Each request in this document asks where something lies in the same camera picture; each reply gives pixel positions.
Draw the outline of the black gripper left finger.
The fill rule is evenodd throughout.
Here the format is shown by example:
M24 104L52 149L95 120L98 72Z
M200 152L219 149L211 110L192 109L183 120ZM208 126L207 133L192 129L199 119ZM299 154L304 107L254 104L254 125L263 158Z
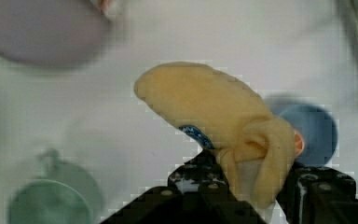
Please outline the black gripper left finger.
M266 224L228 189L222 168L207 150L178 167L166 186L153 187L101 224Z

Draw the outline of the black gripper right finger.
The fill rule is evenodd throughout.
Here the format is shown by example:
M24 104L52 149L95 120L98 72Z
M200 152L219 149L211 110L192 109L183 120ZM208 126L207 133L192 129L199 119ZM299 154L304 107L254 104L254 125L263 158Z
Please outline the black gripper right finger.
M356 181L332 168L295 162L277 201L289 224L358 224Z

